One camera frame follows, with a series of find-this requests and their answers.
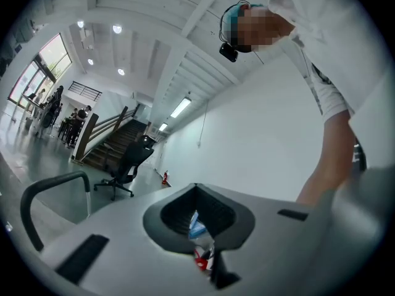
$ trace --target stair railing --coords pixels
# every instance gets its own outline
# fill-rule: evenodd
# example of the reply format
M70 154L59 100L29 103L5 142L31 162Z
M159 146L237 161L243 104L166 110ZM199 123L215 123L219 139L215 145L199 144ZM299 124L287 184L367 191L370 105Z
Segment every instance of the stair railing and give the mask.
M84 132L82 133L74 160L81 161L83 159L85 156L86 145L88 145L88 143L94 138L98 137L100 134L112 127L114 127L112 130L113 132L118 130L122 121L130 117L133 118L139 106L140 105L138 104L134 110L129 112L127 112L128 107L125 106L120 114L107 118L106 120L100 121L99 123L97 123L99 116L93 113L88 121L88 124L86 125Z

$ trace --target black office chair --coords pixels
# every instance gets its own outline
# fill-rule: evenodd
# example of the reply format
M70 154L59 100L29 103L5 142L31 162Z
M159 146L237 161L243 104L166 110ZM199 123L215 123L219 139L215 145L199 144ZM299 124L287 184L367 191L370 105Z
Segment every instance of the black office chair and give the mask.
M112 180L103 179L101 183L97 183L93 186L95 191L98 190L98 186L112 186L113 196L111 200L115 200L115 190L116 188L123 189L130 193L130 197L133 197L133 192L123 185L131 183L137 175L138 167L154 152L152 149L155 144L149 136L141 136L138 142L131 142L127 147L124 155L119 160L118 168L116 170L111 170ZM133 174L129 175L129 171L134 167Z

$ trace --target stair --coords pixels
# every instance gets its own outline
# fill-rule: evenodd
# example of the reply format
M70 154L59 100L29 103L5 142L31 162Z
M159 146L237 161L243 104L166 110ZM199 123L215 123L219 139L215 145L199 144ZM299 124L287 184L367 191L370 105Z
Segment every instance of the stair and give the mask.
M114 150L110 150L108 153L107 164L110 167L116 166L122 155L125 153L129 143L136 139L138 133L143 133L146 126L147 125L136 120L130 121L116 132L110 134L104 141L92 149L82 162L93 168L104 170L104 159L107 152L107 148L104 146L104 143L106 143L114 148Z

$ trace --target gray floor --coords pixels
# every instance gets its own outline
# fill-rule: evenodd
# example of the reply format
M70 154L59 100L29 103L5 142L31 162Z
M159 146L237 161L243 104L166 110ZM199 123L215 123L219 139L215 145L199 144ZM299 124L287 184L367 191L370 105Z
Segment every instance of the gray floor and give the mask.
M26 131L23 123L19 129L22 114L18 112L17 122L12 122L11 107L9 105L0 118L0 153L2 155L0 163L2 196L0 199L2 214L14 229L22 226L19 202L23 190L37 180L82 170L91 182L92 212L112 203L110 201L111 188L99 187L97 192L93 191L94 183L100 182L103 178L110 178L107 173L70 162L72 149L67 149L57 138L57 128L50 129L41 139L32 135L33 128L29 132ZM161 178L151 167L142 165L136 179L126 187L131 189L136 197L162 188ZM44 191L36 198L38 200L33 203L34 209L32 206L33 221L42 222L37 228L41 228L41 232L48 232L45 235L48 240L86 218L86 197L82 179ZM116 200L129 198L128 192L117 189Z

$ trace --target fire extinguisher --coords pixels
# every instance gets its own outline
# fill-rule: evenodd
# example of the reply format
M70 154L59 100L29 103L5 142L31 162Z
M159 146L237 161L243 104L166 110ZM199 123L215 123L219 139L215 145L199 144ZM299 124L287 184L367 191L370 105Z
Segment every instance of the fire extinguisher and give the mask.
M166 184L167 183L167 170L165 172L165 174L163 175L163 181L162 184Z

